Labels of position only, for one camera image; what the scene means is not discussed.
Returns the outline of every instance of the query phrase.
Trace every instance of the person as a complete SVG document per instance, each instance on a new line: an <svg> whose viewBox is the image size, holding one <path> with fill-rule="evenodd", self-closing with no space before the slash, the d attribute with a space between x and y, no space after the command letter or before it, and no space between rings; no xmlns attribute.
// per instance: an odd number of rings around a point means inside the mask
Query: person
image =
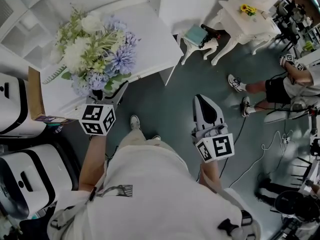
<svg viewBox="0 0 320 240"><path fill-rule="evenodd" d="M217 161L201 165L199 184L183 159L159 136L146 140L136 115L130 126L108 168L106 137L91 139L78 191L62 194L56 211L68 211L96 193L75 215L62 239L228 239L218 225L230 219L240 226L242 213L206 187L202 171L221 188ZM103 184L95 189L99 179ZM53 221L48 225L50 239L50 227L61 230Z"/></svg>
<svg viewBox="0 0 320 240"><path fill-rule="evenodd" d="M241 114L248 117L250 114L268 110L279 104L291 104L295 97L310 97L320 94L320 66L316 65L306 70L298 70L285 59L281 66L287 71L286 77L244 84L232 74L227 77L230 86L237 92L249 94L266 93L266 98L252 106L249 97L245 97L241 103Z"/></svg>
<svg viewBox="0 0 320 240"><path fill-rule="evenodd" d="M320 186L314 184L313 181L307 179L305 181L305 184L309 187L311 187L312 191L316 194L316 196L318 198L320 198ZM285 191L295 191L298 192L300 189L299 188L295 188L295 187L289 187L289 186L283 186L283 185L279 185L279 184L275 184L271 182L270 178L265 178L264 180L262 180L259 185L258 185L259 191L257 191L255 193L255 197L260 201L260 202L264 202L265 204L268 204L270 206L274 206L276 198L273 197L269 197L266 195L263 195L260 193L260 189L266 189L269 192L272 193L276 193L278 195L280 195L281 193L285 192Z"/></svg>

